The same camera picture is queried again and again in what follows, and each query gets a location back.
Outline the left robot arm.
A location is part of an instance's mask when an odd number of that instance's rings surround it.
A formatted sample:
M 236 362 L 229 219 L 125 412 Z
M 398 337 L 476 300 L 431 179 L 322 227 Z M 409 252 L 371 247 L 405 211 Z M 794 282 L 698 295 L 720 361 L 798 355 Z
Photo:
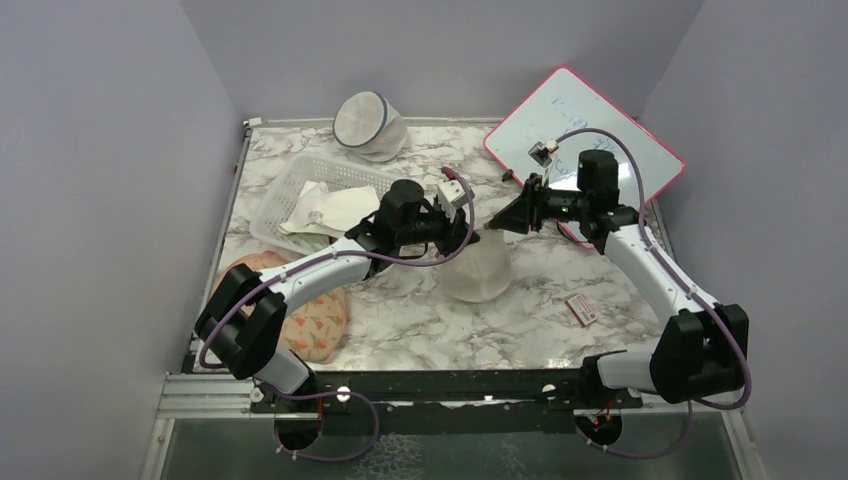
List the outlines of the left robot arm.
M 200 365 L 264 382 L 290 410 L 309 406 L 313 372 L 294 348 L 279 343 L 287 317 L 390 265 L 441 265 L 476 241 L 473 191 L 455 171 L 442 171 L 447 179 L 432 202 L 417 182 L 397 180 L 376 211 L 329 247 L 278 267 L 254 270 L 240 263 L 230 268 L 194 326 L 202 342 Z

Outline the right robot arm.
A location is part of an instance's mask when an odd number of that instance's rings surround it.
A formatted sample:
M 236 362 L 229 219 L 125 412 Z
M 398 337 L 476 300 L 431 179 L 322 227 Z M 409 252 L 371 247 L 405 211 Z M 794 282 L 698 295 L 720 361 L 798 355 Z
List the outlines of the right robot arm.
M 702 401 L 744 387 L 748 317 L 694 285 L 658 248 L 636 209 L 619 201 L 618 162 L 603 150 L 578 158 L 577 187 L 550 188 L 531 174 L 520 195 L 487 223 L 519 234 L 538 231 L 547 220 L 576 221 L 581 234 L 634 284 L 658 319 L 662 335 L 651 352 L 617 351 L 584 359 L 579 398 L 600 407 L 617 389 L 652 393 L 668 403 Z

